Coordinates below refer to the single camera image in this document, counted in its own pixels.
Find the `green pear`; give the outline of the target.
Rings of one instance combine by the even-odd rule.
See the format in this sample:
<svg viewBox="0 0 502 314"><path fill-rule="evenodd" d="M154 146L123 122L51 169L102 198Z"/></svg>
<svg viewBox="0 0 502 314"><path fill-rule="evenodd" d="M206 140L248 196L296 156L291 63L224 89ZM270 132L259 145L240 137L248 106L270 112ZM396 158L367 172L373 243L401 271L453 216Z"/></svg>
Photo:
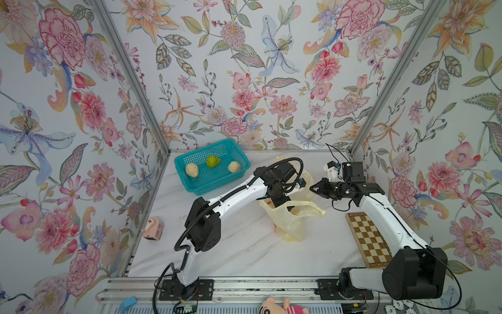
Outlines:
<svg viewBox="0 0 502 314"><path fill-rule="evenodd" d="M206 165L209 168L214 168L214 167L218 166L219 163L221 163L221 158L218 158L216 156L209 156L206 159Z"/></svg>

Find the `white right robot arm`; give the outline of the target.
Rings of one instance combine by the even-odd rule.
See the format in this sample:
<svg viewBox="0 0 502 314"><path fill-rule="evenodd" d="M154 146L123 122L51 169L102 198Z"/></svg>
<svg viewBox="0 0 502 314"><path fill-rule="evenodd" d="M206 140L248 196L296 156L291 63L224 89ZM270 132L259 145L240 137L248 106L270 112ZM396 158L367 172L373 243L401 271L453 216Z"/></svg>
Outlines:
<svg viewBox="0 0 502 314"><path fill-rule="evenodd" d="M344 268L337 290L345 298L364 290L386 293L395 300L440 298L447 273L447 256L430 247L392 207L376 183L332 183L323 178L311 192L333 201L351 199L373 221L392 254L383 269Z"/></svg>

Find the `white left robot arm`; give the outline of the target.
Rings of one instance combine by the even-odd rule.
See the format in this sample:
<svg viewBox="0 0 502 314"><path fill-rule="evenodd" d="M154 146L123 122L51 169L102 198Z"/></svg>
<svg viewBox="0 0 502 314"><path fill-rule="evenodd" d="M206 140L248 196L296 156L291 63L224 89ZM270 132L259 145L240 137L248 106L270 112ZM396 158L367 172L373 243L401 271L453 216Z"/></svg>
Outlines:
<svg viewBox="0 0 502 314"><path fill-rule="evenodd" d="M285 158L268 167L258 167L244 183L222 196L196 199L187 216L185 231L174 246L175 251L185 254L173 279L184 287L193 285L199 279L194 266L196 256L220 241L222 221L256 200L270 200L275 208L286 205L291 195L306 186L301 178L303 169L302 159Z"/></svg>

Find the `yellow plastic bag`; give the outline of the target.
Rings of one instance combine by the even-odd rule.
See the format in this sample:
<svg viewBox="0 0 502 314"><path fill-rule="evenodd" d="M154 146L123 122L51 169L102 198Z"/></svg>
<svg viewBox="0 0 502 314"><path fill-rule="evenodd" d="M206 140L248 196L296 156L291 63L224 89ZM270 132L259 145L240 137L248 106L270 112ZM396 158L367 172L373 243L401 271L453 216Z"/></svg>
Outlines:
<svg viewBox="0 0 502 314"><path fill-rule="evenodd" d="M276 208L270 199L259 201L261 208L273 221L277 235L286 242L302 242L306 234L306 218L323 217L326 214L312 201L315 194L310 191L314 184L310 173L303 170L300 178L306 181L306 186L290 196L290 205L280 205Z"/></svg>

